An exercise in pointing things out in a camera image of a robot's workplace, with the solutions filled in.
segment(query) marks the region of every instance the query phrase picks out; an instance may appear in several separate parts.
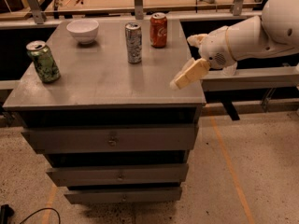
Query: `black cord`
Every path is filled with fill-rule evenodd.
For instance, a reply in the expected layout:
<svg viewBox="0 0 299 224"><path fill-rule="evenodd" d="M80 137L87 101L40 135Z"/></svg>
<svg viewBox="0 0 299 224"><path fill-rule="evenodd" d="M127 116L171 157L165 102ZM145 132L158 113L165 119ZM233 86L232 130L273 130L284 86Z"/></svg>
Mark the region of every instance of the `black cord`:
<svg viewBox="0 0 299 224"><path fill-rule="evenodd" d="M27 218L25 218L22 222L20 222L20 224L25 223L25 221L28 220L31 216L33 216L33 215L35 215L36 213L39 213L39 212L41 212L41 211L44 211L44 210L52 210L52 211L54 211L54 212L57 214L57 217L58 217L58 223L61 224L59 213L58 213L54 208L50 208L50 207L45 207L45 208L41 208L41 209L37 210L36 212L34 212L33 214L31 214L31 215L29 215Z"/></svg>

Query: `white bowl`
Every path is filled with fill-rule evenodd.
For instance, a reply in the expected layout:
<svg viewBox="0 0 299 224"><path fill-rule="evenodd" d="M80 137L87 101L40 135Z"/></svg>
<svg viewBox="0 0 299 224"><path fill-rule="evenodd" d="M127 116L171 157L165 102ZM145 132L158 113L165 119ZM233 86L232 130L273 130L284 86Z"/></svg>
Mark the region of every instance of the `white bowl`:
<svg viewBox="0 0 299 224"><path fill-rule="evenodd" d="M66 30L81 44L94 41L99 30L99 23L95 20L75 20L66 26Z"/></svg>

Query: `white robotic arm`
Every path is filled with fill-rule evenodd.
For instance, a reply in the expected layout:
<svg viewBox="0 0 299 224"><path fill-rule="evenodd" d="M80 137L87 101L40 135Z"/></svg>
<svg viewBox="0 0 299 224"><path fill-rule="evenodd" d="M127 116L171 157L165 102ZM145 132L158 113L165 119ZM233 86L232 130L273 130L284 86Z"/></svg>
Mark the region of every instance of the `white robotic arm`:
<svg viewBox="0 0 299 224"><path fill-rule="evenodd" d="M247 58L273 58L299 53L299 0L268 0L262 19L255 16L208 35L187 38L201 59L190 59L171 82L183 88L204 77L210 68L222 69Z"/></svg>

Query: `red soda can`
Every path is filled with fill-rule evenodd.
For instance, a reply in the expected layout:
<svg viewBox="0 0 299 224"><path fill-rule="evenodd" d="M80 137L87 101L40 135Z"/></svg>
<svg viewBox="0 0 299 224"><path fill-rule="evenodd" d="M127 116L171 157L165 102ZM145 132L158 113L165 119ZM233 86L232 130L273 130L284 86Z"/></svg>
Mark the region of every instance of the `red soda can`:
<svg viewBox="0 0 299 224"><path fill-rule="evenodd" d="M163 12L152 14L150 18L150 44L163 48L167 43L167 17Z"/></svg>

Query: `floor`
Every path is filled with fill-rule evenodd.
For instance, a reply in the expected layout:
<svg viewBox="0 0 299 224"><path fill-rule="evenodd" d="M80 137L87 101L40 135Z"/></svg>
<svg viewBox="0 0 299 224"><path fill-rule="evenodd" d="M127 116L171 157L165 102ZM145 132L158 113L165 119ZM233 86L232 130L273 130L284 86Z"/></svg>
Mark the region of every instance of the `floor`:
<svg viewBox="0 0 299 224"><path fill-rule="evenodd" d="M170 203L71 205L46 176L49 166L0 117L0 204L20 223L55 208L72 224L299 224L299 102L235 104L232 121L221 105L207 106L188 163L181 200ZM26 223L56 224L53 211Z"/></svg>

